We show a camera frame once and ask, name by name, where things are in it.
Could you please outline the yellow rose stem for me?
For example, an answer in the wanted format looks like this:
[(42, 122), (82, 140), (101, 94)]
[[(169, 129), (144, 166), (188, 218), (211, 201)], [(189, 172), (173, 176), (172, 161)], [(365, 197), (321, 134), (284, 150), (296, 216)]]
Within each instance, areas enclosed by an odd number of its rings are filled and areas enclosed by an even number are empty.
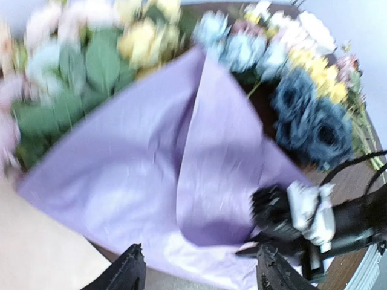
[(116, 1), (114, 8), (124, 25), (117, 50), (129, 61), (136, 79), (160, 69), (178, 54), (180, 1)]

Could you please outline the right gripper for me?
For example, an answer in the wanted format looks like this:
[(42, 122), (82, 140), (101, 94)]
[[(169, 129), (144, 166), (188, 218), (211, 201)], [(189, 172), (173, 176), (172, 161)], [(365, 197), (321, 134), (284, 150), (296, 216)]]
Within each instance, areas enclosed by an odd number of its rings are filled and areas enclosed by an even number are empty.
[(293, 182), (252, 194), (252, 218), (260, 232), (253, 246), (237, 251), (259, 261), (260, 284), (319, 283), (324, 261), (386, 240), (386, 186), (331, 203), (334, 184)]

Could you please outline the purple pink wrapping paper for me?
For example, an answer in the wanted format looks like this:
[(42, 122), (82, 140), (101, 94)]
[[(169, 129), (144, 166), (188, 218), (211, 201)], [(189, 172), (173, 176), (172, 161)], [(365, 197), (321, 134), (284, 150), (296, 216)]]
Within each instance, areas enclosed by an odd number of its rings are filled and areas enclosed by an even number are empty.
[(250, 197), (305, 182), (265, 136), (237, 81), (199, 48), (92, 112), (18, 187), (88, 240), (150, 268), (223, 289), (256, 289)]

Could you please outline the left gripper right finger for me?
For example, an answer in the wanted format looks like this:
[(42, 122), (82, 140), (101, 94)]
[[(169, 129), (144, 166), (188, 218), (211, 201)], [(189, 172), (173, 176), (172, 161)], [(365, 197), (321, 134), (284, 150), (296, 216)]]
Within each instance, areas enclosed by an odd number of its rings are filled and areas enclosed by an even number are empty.
[(258, 245), (256, 277), (258, 289), (314, 290), (271, 245)]

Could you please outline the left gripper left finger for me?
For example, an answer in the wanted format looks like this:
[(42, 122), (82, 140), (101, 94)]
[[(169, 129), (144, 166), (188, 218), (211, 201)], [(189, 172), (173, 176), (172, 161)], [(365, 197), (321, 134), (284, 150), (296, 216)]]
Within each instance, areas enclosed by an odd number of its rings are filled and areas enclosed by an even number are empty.
[(139, 290), (145, 288), (145, 281), (146, 264), (141, 245), (133, 244), (82, 290)]

